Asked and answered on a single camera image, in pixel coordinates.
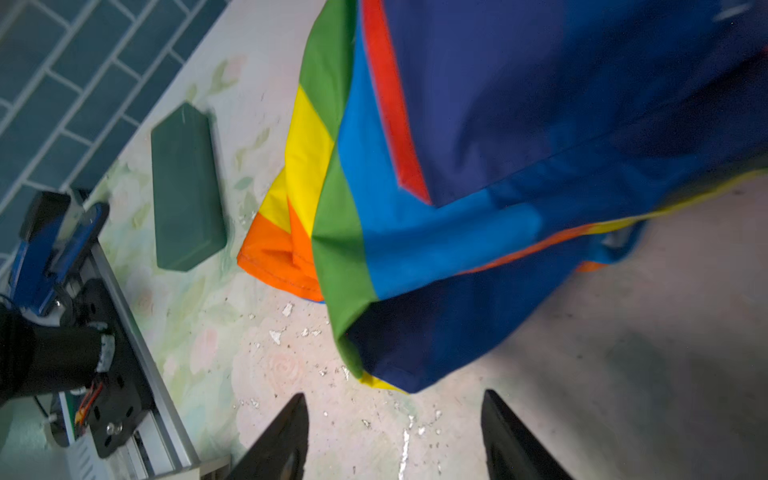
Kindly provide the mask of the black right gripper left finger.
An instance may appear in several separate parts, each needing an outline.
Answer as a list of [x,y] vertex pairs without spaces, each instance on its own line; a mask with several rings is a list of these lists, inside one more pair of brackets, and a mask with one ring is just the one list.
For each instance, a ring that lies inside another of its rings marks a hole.
[[301,480],[309,446],[309,413],[295,394],[226,477],[227,480]]

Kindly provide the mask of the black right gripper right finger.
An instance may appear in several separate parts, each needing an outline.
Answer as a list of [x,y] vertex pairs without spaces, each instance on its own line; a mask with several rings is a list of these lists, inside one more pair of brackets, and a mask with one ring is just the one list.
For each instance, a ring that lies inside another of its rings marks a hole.
[[491,389],[483,397],[481,430],[491,480],[573,479]]

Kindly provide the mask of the rainbow striped shorts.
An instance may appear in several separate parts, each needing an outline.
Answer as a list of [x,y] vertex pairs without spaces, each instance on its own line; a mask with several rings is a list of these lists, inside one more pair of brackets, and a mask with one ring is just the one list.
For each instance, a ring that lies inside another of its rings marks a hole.
[[763,1],[328,1],[237,261],[416,393],[766,148]]

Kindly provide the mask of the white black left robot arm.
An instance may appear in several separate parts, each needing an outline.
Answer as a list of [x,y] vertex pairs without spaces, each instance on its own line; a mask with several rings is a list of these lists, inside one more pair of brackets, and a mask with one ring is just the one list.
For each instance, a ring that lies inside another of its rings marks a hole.
[[90,326],[49,327],[1,307],[1,402],[88,386],[110,370],[116,340]]

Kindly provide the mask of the dark green rectangular block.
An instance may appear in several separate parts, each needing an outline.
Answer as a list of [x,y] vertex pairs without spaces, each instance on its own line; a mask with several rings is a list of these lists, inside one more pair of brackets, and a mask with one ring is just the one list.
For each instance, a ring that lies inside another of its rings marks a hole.
[[209,116],[185,102],[151,132],[157,266],[186,272],[227,244]]

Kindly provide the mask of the blue handheld tool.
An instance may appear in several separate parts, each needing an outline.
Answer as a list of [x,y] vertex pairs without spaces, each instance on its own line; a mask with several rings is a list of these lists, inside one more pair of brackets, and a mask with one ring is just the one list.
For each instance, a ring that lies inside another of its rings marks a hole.
[[66,194],[37,193],[19,231],[21,243],[9,278],[10,298],[17,307],[39,317],[50,313],[66,282],[80,271],[110,213],[107,203],[93,204],[80,216],[71,235],[60,241],[70,204]]

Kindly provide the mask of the aluminium front rail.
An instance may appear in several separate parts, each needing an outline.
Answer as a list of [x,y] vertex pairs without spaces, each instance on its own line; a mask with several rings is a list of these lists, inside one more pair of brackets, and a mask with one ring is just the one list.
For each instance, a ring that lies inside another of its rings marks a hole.
[[182,425],[139,333],[103,249],[87,242],[66,283],[57,289],[61,324],[105,326],[116,337],[111,369],[84,427],[74,424],[71,394],[60,393],[73,479],[224,479],[229,456],[203,461]]

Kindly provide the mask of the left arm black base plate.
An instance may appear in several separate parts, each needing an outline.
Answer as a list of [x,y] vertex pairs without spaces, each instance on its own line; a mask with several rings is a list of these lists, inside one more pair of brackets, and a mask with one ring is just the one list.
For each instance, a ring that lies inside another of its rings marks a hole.
[[103,280],[86,281],[75,296],[74,324],[108,331],[116,340],[110,370],[97,375],[73,401],[75,433],[89,433],[105,459],[131,439],[155,402]]

